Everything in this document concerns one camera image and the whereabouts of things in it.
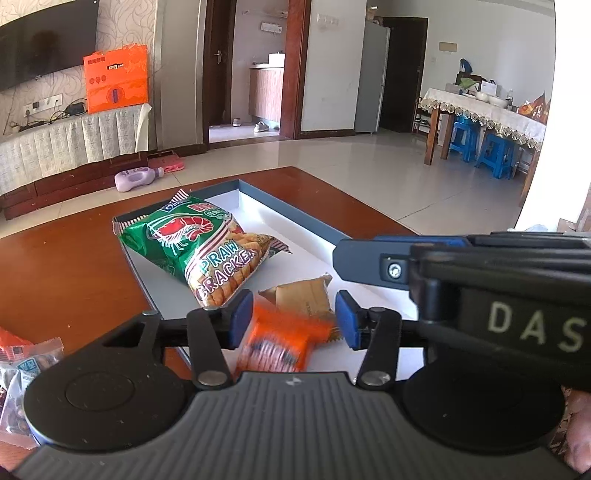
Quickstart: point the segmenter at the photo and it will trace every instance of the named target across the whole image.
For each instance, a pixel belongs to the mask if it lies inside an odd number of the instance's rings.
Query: kitchen counter
[[[270,63],[260,63],[258,65],[253,65],[251,67],[251,70],[256,70],[256,69],[281,69],[281,70],[283,70],[283,65],[272,65]]]
[[[282,95],[283,67],[257,65],[251,68],[250,115],[280,123]]]

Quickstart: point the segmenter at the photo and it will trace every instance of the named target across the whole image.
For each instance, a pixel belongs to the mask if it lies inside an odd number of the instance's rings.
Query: dining table
[[[425,165],[433,163],[433,155],[437,145],[438,128],[433,128],[433,125],[439,125],[440,116],[445,114],[450,118],[447,122],[441,148],[441,158],[444,160],[449,156],[450,145],[453,140],[453,128],[458,116],[465,116],[482,127],[495,131],[499,135],[510,137],[516,144],[532,150],[532,160],[519,201],[520,205],[523,206],[540,159],[540,151],[546,132],[544,124],[511,110],[478,100],[472,95],[458,95],[457,93],[445,92],[435,88],[429,88],[419,103],[419,107],[431,113],[431,128],[427,137]]]

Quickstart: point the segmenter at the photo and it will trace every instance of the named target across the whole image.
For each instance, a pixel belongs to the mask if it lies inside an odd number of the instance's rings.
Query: orange bag
[[[329,341],[333,324],[292,312],[268,309],[256,301],[253,325],[238,356],[235,375],[258,372],[303,372],[318,343]]]
[[[148,47],[127,45],[84,57],[89,113],[148,102]]]

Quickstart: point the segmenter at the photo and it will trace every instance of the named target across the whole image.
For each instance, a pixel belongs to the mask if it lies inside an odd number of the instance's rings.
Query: tiled floor
[[[227,140],[242,140],[244,138],[274,137],[279,130],[269,129],[267,132],[255,133],[252,124],[233,127],[232,125],[214,125],[209,127],[209,142],[225,142]]]
[[[497,180],[450,153],[423,164],[425,140],[381,132],[325,140],[220,148],[184,159],[184,170],[128,193],[114,188],[52,205],[14,220],[0,215],[0,238],[131,196],[255,170],[294,165],[422,234],[488,233],[515,225],[523,177]]]

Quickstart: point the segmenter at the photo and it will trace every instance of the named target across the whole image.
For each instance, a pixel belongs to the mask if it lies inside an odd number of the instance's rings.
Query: television
[[[0,27],[0,91],[83,64],[96,50],[99,0],[73,0]]]

